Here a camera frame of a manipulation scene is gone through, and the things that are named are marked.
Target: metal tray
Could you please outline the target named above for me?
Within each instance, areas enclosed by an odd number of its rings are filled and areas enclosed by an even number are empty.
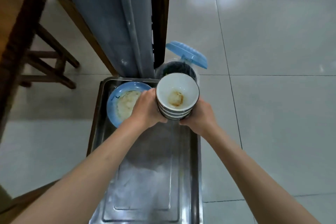
[[[114,131],[106,103],[119,85],[137,81],[156,87],[158,80],[107,78],[100,83],[88,154]],[[177,121],[158,123],[131,147],[90,224],[203,223],[200,137]]]

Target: food residue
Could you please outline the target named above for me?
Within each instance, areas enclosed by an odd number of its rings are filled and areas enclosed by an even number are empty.
[[[121,121],[131,116],[133,107],[140,95],[141,92],[136,90],[130,90],[119,97],[117,101],[117,113]]]
[[[174,90],[170,93],[168,97],[168,102],[174,107],[179,107],[183,104],[183,98],[184,96],[182,95],[182,93]]]

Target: stack of bowls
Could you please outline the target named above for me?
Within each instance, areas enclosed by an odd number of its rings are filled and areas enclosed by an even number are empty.
[[[171,73],[163,77],[156,88],[159,111],[170,120],[187,117],[200,96],[197,83],[189,75]]]

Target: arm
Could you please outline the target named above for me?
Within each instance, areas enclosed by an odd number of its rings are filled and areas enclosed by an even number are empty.
[[[302,205],[271,178],[216,123],[210,104],[199,99],[192,115],[181,120],[217,153],[259,224],[317,224]]]
[[[155,89],[145,91],[132,115],[93,153],[32,203],[13,224],[85,223],[91,218],[115,171],[139,135],[158,121]]]

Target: floor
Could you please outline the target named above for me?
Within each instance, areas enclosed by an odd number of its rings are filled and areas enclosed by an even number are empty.
[[[76,90],[19,89],[0,147],[0,184],[12,196],[85,157],[99,82],[109,76],[55,0],[41,23],[82,68],[66,69]],[[170,0],[167,42],[207,56],[200,89],[218,123],[323,224],[336,223],[335,37],[336,0]],[[47,49],[39,39],[33,48]],[[202,185],[206,224],[256,223],[204,140]]]

